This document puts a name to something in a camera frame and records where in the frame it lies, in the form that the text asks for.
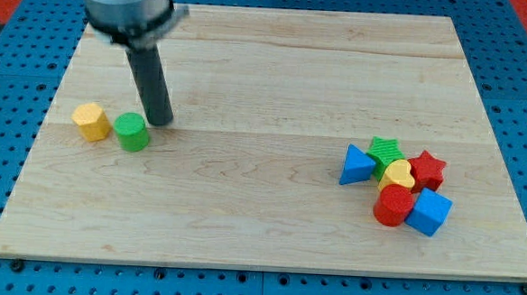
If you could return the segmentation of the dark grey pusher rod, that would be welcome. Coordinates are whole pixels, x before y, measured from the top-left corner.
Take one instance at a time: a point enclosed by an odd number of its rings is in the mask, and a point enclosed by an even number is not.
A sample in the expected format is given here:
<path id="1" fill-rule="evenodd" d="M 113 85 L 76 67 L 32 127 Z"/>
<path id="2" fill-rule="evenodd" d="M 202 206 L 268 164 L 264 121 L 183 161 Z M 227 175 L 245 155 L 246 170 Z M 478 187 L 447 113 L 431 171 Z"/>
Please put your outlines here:
<path id="1" fill-rule="evenodd" d="M 158 47 L 125 53 L 148 123 L 160 127 L 167 125 L 174 115 Z"/>

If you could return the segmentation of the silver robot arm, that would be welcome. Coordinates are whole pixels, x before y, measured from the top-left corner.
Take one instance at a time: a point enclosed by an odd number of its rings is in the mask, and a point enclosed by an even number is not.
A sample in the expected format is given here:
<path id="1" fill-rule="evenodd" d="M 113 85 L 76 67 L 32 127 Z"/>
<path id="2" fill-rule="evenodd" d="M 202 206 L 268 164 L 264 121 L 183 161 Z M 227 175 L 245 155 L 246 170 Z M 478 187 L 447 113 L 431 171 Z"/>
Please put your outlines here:
<path id="1" fill-rule="evenodd" d="M 190 16 L 189 7 L 172 0 L 82 1 L 98 36 L 125 49 L 148 123 L 167 125 L 173 112 L 158 40 Z"/>

